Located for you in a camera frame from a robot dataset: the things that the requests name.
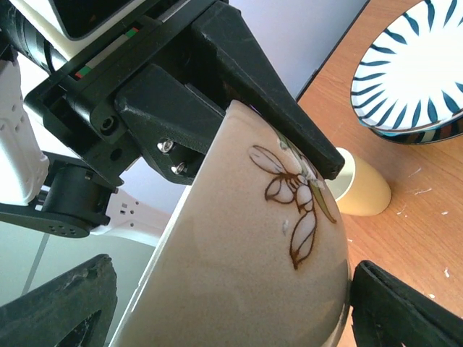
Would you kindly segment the white blue striped plate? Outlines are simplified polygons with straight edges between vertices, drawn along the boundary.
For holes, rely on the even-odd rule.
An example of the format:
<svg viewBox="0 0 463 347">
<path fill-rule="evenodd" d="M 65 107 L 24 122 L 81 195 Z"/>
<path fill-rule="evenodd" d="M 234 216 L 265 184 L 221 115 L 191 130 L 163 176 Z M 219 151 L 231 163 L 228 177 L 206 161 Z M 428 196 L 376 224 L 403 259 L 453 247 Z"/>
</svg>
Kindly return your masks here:
<svg viewBox="0 0 463 347">
<path fill-rule="evenodd" d="M 354 73 L 358 121 L 386 134 L 462 117 L 462 2 L 420 1 L 370 44 Z"/>
</svg>

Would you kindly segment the white floral bowl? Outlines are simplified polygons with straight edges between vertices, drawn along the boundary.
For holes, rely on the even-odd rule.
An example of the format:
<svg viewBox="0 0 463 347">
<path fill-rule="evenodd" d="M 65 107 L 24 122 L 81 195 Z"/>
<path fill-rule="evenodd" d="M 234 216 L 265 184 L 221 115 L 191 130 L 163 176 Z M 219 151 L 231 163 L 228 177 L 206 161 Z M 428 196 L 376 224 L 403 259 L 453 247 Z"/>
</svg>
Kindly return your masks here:
<svg viewBox="0 0 463 347">
<path fill-rule="evenodd" d="M 336 346 L 347 238 L 315 166 L 233 101 L 113 346 Z"/>
</svg>

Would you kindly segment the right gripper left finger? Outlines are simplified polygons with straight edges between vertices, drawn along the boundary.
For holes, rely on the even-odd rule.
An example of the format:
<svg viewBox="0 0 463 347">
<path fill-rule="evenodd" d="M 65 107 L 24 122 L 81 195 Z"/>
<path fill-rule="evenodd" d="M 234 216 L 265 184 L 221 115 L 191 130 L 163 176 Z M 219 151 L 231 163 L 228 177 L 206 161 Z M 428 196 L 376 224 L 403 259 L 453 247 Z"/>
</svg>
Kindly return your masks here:
<svg viewBox="0 0 463 347">
<path fill-rule="evenodd" d="M 116 272 L 99 254 L 1 306 L 1 345 L 104 346 L 116 304 Z"/>
</svg>

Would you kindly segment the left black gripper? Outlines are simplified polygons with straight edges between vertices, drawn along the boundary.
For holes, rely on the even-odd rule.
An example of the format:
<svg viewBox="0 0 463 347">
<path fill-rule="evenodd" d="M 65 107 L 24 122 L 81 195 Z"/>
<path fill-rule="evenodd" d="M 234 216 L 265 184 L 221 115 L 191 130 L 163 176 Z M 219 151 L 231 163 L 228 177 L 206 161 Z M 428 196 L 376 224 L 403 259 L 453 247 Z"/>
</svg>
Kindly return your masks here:
<svg viewBox="0 0 463 347">
<path fill-rule="evenodd" d="M 150 1 L 66 60 L 28 55 L 48 74 L 29 112 L 111 184 L 142 158 L 166 180 L 191 184 L 224 119 L 224 92 L 192 23 L 217 1 Z"/>
</svg>

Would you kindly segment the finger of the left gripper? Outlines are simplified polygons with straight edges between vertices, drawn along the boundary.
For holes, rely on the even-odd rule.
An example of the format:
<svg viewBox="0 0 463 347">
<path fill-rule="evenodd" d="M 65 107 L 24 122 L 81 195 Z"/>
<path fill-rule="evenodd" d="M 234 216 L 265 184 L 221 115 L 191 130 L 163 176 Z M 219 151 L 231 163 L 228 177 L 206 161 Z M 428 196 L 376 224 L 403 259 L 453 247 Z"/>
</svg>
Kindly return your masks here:
<svg viewBox="0 0 463 347">
<path fill-rule="evenodd" d="M 220 80 L 302 151 L 324 179 L 335 179 L 344 159 L 290 95 L 233 6 L 217 1 L 191 25 Z"/>
</svg>

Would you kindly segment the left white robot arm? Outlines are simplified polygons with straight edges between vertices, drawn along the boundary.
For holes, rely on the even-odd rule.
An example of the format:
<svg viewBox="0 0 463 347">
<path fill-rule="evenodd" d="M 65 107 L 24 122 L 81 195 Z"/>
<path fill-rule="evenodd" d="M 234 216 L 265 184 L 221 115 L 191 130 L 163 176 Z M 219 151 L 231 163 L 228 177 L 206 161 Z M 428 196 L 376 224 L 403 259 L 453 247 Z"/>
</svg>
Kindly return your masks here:
<svg viewBox="0 0 463 347">
<path fill-rule="evenodd" d="M 156 245 L 165 220 L 121 174 L 143 158 L 191 184 L 232 100 L 337 177 L 344 159 L 227 1 L 3 1 L 1 220 Z"/>
</svg>

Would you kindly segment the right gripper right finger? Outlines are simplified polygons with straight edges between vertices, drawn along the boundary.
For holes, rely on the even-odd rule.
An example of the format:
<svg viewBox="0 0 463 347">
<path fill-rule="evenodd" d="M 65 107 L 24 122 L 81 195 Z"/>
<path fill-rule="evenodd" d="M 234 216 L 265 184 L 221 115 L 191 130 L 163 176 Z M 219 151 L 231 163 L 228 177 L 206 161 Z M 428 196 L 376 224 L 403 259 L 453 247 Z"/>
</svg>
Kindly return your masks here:
<svg viewBox="0 0 463 347">
<path fill-rule="evenodd" d="M 358 346 L 462 345 L 462 318 L 371 261 L 355 268 L 350 304 Z"/>
</svg>

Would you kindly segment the yellow mug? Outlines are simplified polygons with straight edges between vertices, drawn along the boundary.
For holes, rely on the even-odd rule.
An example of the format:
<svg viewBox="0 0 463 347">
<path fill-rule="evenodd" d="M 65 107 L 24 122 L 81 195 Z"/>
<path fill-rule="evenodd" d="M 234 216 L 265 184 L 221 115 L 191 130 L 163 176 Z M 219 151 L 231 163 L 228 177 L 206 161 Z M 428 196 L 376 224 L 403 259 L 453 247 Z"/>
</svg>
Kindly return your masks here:
<svg viewBox="0 0 463 347">
<path fill-rule="evenodd" d="M 338 147 L 344 166 L 334 180 L 326 180 L 340 213 L 374 216 L 390 204 L 391 188 L 383 176 L 368 162 Z"/>
</svg>

